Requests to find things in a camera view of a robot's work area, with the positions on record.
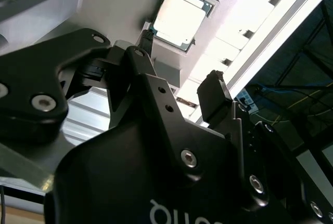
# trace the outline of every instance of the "cable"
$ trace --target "cable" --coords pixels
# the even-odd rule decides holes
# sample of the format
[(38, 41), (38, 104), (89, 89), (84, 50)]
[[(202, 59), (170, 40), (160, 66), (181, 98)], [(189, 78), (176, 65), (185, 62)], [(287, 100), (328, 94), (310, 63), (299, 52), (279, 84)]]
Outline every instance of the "cable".
[(333, 110), (333, 108), (331, 106), (323, 103), (322, 101), (320, 101), (319, 99), (316, 99), (315, 97), (312, 97), (312, 95), (308, 95), (308, 94), (306, 94), (306, 93), (304, 93), (302, 91), (299, 91), (299, 90), (294, 90), (293, 89), (292, 91), (294, 91), (295, 93), (303, 94), (303, 95), (307, 96), (308, 98), (311, 98), (312, 100), (315, 100), (316, 102), (320, 103), (321, 105), (327, 107), (328, 109)]
[[(332, 111), (332, 109), (328, 109), (328, 110), (320, 112), (320, 113), (308, 115), (307, 117), (320, 116), (320, 115), (323, 115), (323, 114), (325, 114), (327, 112), (330, 112), (330, 111)], [(269, 119), (264, 118), (263, 116), (257, 114), (256, 112), (254, 112), (253, 115), (256, 115), (257, 117), (260, 117), (261, 119), (264, 119), (265, 121), (267, 121), (269, 123), (273, 123), (274, 122), (273, 120), (269, 120)], [(287, 123), (287, 122), (290, 122), (290, 120), (280, 121), (279, 123)]]
[(1, 194), (1, 224), (5, 224), (6, 222), (6, 204), (5, 204), (5, 191), (4, 186), (0, 186), (0, 194)]
[[(326, 85), (326, 87), (329, 87), (329, 86), (331, 86), (331, 85), (333, 85), (333, 82), (331, 82), (331, 83), (329, 83), (328, 85)], [(321, 91), (321, 90), (316, 90), (315, 92), (311, 93), (309, 96), (313, 96), (313, 95), (315, 95), (316, 93), (318, 93), (318, 92), (320, 92), (320, 91)], [(287, 109), (290, 109), (290, 108), (294, 107), (296, 104), (298, 104), (298, 103), (300, 103), (300, 102), (303, 102), (303, 101), (304, 101), (305, 99), (307, 99), (307, 98), (308, 98), (308, 96), (302, 98), (301, 100), (298, 100), (297, 102), (295, 102), (295, 103), (293, 103), (292, 105), (290, 105)], [(277, 122), (277, 120), (278, 120), (279, 118), (280, 118), (280, 115), (276, 117), (276, 119), (274, 120), (274, 123), (273, 123), (272, 125), (274, 125), (274, 124)]]
[[(269, 119), (264, 118), (263, 116), (261, 116), (261, 115), (259, 115), (259, 114), (257, 114), (257, 113), (254, 113), (254, 115), (256, 115), (256, 116), (258, 116), (258, 117), (264, 119), (266, 122), (269, 122), (269, 123), (273, 123), (273, 122), (274, 122), (274, 121), (272, 121), (272, 120), (269, 120)], [(290, 122), (290, 120), (281, 121), (280, 123), (286, 123), (286, 122)]]
[(323, 115), (323, 114), (325, 114), (325, 113), (327, 113), (327, 112), (329, 112), (329, 111), (331, 111), (332, 109), (328, 109), (328, 110), (326, 110), (326, 111), (323, 111), (323, 112), (321, 112), (321, 113), (317, 113), (317, 114), (313, 114), (313, 115), (309, 115), (309, 116), (320, 116), (320, 115)]
[[(333, 83), (333, 81), (328, 80), (328, 81), (322, 81), (322, 82), (316, 82), (316, 83), (308, 83), (308, 84), (305, 84), (304, 86), (318, 86), (318, 85), (324, 85), (324, 84), (327, 84), (327, 83)], [(273, 89), (273, 88), (266, 87), (265, 85), (263, 85), (261, 83), (258, 83), (258, 85), (260, 85), (261, 87), (265, 88), (266, 90), (272, 91), (274, 93), (283, 94), (283, 93), (292, 93), (293, 92), (292, 89), (290, 89), (290, 90), (280, 90), (280, 89)]]

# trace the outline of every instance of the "metal rod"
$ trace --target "metal rod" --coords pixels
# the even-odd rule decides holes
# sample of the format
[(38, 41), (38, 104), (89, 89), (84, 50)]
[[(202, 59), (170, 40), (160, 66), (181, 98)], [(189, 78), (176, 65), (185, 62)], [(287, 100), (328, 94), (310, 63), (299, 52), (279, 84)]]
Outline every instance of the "metal rod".
[(297, 61), (300, 59), (300, 54), (297, 53), (291, 60), (291, 62), (288, 64), (288, 66), (286, 67), (286, 69), (283, 71), (283, 73), (281, 74), (281, 76), (278, 78), (278, 80), (276, 81), (276, 85), (280, 85), (283, 80), (285, 80), (286, 76), (289, 74), (289, 72), (292, 70), (292, 68), (295, 66), (295, 64), (297, 63)]
[(308, 58), (311, 59), (311, 61), (318, 66), (324, 73), (326, 73), (327, 76), (330, 77), (330, 79), (333, 80), (333, 71), (328, 68), (320, 59), (318, 59), (312, 52), (305, 49), (304, 54), (308, 56)]
[(313, 85), (263, 85), (263, 87), (278, 89), (278, 90), (333, 90), (333, 87), (329, 86), (313, 86)]
[(333, 46), (333, 26), (332, 26), (332, 23), (331, 23), (331, 20), (330, 20), (328, 11), (327, 11), (327, 7), (325, 5), (325, 1), (321, 2), (321, 9), (322, 9), (325, 24), (326, 24), (326, 27), (327, 27), (329, 39), (331, 40), (331, 44)]
[[(317, 26), (314, 28), (314, 30), (311, 32), (311, 34), (309, 35), (307, 40), (305, 41), (304, 45), (309, 45), (313, 41), (313, 39), (317, 36), (317, 34), (323, 28), (324, 24), (325, 24), (325, 20), (321, 19), (320, 22), (317, 24)], [(295, 66), (295, 64), (299, 60), (301, 51), (302, 50), (300, 50), (297, 54), (295, 54), (295, 56), (292, 58), (291, 62), (288, 64), (288, 66), (285, 68), (285, 70), (283, 71), (281, 76), (276, 81), (275, 85), (280, 85), (283, 82), (283, 80), (286, 78), (286, 76), (289, 74), (289, 72), (292, 70), (292, 68)]]

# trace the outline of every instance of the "metal bracket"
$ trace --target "metal bracket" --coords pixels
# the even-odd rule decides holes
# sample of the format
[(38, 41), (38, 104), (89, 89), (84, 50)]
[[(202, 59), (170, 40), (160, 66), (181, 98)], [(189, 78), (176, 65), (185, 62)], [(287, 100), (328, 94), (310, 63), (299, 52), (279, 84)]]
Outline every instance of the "metal bracket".
[(209, 128), (224, 134), (237, 149), (241, 206), (253, 211), (269, 200), (260, 143), (247, 110), (231, 102), (222, 75), (212, 71), (198, 88), (202, 116)]
[(151, 121), (150, 131), (160, 136), (149, 147), (154, 147), (153, 156), (167, 172), (165, 179), (181, 187), (198, 181), (203, 174), (203, 159), (167, 81), (156, 77), (149, 55), (139, 47), (126, 50), (122, 65), (131, 71), (130, 91), (139, 98)]
[(268, 185), (296, 221), (331, 223), (333, 208), (287, 145), (269, 124), (259, 122), (255, 129), (261, 135)]
[[(82, 29), (1, 56), (0, 137), (30, 142), (55, 140), (68, 111), (60, 72), (89, 53), (106, 49), (109, 40)], [(35, 105), (35, 98), (43, 96)]]

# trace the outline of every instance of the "metal frame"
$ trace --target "metal frame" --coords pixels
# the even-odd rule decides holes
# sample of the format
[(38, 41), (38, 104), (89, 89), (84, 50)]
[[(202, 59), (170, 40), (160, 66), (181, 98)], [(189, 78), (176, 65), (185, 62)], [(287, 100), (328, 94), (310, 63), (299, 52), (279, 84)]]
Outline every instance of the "metal frame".
[[(320, 4), (320, 8), (323, 13), (323, 19), (318, 23), (318, 25), (315, 27), (315, 29), (312, 31), (308, 39), (305, 41), (303, 48), (293, 57), (291, 62), (287, 65), (281, 76), (276, 81), (275, 85), (264, 85), (264, 87), (271, 88), (271, 89), (284, 89), (284, 90), (296, 90), (296, 89), (307, 89), (307, 90), (323, 90), (323, 91), (332, 91), (333, 87), (325, 87), (325, 86), (295, 86), (295, 85), (281, 85), (281, 83), (284, 81), (286, 76), (289, 74), (289, 72), (292, 70), (294, 65), (298, 62), (300, 59), (301, 54), (305, 54), (319, 69), (321, 69), (327, 76), (329, 76), (333, 80), (333, 71), (327, 67), (320, 59), (318, 59), (308, 48), (307, 45), (309, 45), (313, 39), (316, 38), (317, 34), (320, 32), (320, 30), (323, 28), (323, 26), (326, 26), (330, 42), (333, 46), (333, 26), (331, 23), (331, 20), (329, 18), (329, 14), (327, 12), (327, 8), (325, 5), (325, 1), (322, 1)], [(327, 177), (328, 181), (333, 186), (333, 166), (329, 162), (329, 160), (326, 158), (324, 153), (322, 152), (323, 146), (317, 144), (315, 142), (314, 138), (310, 135), (310, 133), (307, 131), (307, 128), (305, 127), (305, 119), (303, 116), (300, 116), (298, 114), (292, 113), (289, 110), (285, 109), (284, 107), (278, 105), (277, 103), (269, 100), (266, 98), (262, 93), (254, 93), (254, 101), (257, 101), (258, 103), (265, 106), (265, 108), (272, 110), (273, 112), (276, 112), (279, 115), (282, 115), (288, 119), (291, 120), (291, 123), (295, 127), (296, 131), (298, 132), (299, 136), (304, 141), (304, 145), (296, 150), (296, 154), (299, 154), (300, 151), (304, 151), (304, 149), (307, 149), (311, 152), (315, 160), (317, 161), (318, 165), (324, 172), (325, 176)]]
[(27, 47), (71, 17), (82, 0), (13, 0), (0, 7), (0, 55)]

